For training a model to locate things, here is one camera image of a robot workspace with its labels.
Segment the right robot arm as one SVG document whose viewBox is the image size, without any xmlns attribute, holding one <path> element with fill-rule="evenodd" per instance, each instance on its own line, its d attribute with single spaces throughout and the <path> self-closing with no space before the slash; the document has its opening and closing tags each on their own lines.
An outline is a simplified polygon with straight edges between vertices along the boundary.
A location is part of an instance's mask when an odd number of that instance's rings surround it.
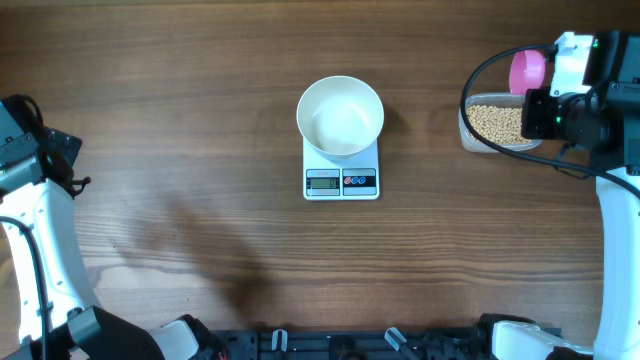
<svg viewBox="0 0 640 360">
<path fill-rule="evenodd" d="M 639 356 L 639 36 L 563 33 L 548 88 L 527 92 L 522 134 L 589 151 L 604 229 L 601 319 L 593 356 Z"/>
</svg>

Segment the pink plastic scoop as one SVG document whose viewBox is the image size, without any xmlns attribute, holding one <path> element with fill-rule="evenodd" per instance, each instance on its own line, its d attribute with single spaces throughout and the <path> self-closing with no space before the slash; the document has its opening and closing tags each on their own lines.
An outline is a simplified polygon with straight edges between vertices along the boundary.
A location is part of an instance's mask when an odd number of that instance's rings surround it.
<svg viewBox="0 0 640 360">
<path fill-rule="evenodd" d="M 537 50 L 517 52 L 509 71 L 509 91 L 514 95 L 525 95 L 530 89 L 538 89 L 544 82 L 546 61 Z"/>
</svg>

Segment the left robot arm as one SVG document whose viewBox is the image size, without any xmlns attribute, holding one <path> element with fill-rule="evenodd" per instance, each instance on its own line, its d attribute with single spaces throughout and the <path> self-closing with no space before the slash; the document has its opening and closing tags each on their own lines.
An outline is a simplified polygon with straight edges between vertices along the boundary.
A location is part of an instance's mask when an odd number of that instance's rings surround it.
<svg viewBox="0 0 640 360">
<path fill-rule="evenodd" d="M 104 310 L 75 231 L 75 198 L 90 183 L 73 165 L 81 139 L 45 126 L 33 98 L 1 101 L 1 226 L 18 281 L 14 359 L 220 359 L 224 349 L 190 315 L 154 331 Z"/>
</svg>

